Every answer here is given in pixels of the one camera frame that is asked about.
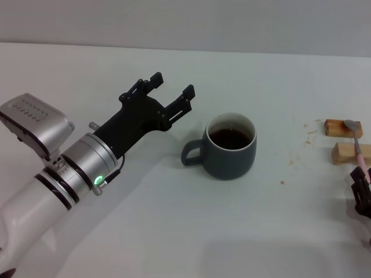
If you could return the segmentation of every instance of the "dark liquid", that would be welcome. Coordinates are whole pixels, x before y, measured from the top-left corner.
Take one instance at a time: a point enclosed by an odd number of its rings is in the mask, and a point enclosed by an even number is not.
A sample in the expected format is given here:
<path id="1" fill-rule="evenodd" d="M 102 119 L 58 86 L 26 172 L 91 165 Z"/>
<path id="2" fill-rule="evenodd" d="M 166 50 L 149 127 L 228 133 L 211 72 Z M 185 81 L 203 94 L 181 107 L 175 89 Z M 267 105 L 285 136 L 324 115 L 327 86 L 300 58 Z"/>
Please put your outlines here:
<path id="1" fill-rule="evenodd" d="M 251 139 L 237 129 L 221 129 L 210 134 L 210 139 L 223 149 L 242 149 L 251 143 Z"/>

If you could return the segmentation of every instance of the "gray mug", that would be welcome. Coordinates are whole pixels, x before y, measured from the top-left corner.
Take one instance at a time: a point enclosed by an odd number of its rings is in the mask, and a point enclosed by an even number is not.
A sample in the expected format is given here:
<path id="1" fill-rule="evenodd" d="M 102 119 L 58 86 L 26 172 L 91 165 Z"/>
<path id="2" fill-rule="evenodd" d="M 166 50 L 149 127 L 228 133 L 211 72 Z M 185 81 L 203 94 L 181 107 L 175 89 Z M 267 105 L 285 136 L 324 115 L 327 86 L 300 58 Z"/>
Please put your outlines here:
<path id="1" fill-rule="evenodd" d="M 246 145 L 239 142 L 240 148 L 221 147 L 216 140 L 217 132 L 236 130 L 247 136 Z M 233 180 L 246 174 L 252 167 L 256 153 L 256 130 L 254 124 L 245 116 L 237 113 L 222 114 L 212 119 L 206 126 L 203 137 L 186 143 L 181 152 L 181 162 L 185 166 L 202 164 L 205 170 L 220 180 Z M 199 156 L 187 158 L 190 151 L 200 149 Z"/>

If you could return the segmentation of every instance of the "spoon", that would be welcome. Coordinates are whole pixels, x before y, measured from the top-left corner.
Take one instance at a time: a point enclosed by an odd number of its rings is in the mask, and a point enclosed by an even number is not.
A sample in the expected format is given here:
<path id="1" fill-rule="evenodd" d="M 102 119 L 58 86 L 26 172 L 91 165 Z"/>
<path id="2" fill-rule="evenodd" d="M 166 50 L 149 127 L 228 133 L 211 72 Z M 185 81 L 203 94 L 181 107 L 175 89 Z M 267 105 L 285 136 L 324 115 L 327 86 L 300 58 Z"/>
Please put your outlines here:
<path id="1" fill-rule="evenodd" d="M 355 152 L 357 153 L 357 161 L 358 165 L 362 168 L 363 172 L 366 175 L 366 180 L 368 183 L 370 183 L 370 175 L 367 171 L 367 166 L 365 163 L 365 160 L 362 156 L 361 147 L 359 146 L 358 139 L 357 139 L 357 130 L 359 129 L 358 124 L 354 122 L 353 120 L 345 120 L 344 124 L 347 128 L 353 131 L 354 134 L 354 143 L 355 143 Z"/>

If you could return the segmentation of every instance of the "mug handle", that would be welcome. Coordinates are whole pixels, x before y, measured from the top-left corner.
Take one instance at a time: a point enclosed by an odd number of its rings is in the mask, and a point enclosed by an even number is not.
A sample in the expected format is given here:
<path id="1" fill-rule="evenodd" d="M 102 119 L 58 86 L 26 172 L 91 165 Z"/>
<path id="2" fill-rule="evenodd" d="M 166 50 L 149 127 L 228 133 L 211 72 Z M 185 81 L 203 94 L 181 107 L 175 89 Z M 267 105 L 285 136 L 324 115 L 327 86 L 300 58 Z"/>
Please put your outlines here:
<path id="1" fill-rule="evenodd" d="M 201 164 L 203 162 L 203 158 L 201 158 L 200 155 L 194 158 L 187 158 L 187 156 L 190 153 L 190 151 L 192 151 L 193 149 L 203 148 L 203 147 L 204 147 L 203 139 L 194 140 L 194 141 L 190 141 L 186 143 L 180 155 L 180 160 L 183 163 L 183 165 L 193 166 L 193 165 Z"/>

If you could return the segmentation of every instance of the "white table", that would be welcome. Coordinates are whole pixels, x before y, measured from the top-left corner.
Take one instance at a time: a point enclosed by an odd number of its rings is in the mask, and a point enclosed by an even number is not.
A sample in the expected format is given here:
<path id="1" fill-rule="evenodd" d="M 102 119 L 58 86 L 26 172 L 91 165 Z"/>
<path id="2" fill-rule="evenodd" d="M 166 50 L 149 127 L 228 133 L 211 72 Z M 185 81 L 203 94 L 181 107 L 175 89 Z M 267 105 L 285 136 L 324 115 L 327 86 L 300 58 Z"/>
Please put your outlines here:
<path id="1" fill-rule="evenodd" d="M 371 220 L 355 213 L 344 181 L 354 166 L 330 161 L 335 142 L 352 140 L 325 137 L 322 127 L 326 118 L 360 120 L 360 141 L 371 143 L 369 58 L 3 43 L 0 103 L 29 92 L 63 111 L 76 125 L 63 151 L 157 71 L 165 83 L 151 96 L 168 105 L 191 83 L 193 110 L 138 142 L 103 195 L 91 192 L 48 231 L 15 277 L 371 275 Z M 183 167 L 183 145 L 227 111 L 257 127 L 251 171 L 225 182 Z M 0 132 L 2 204 L 42 163 Z"/>

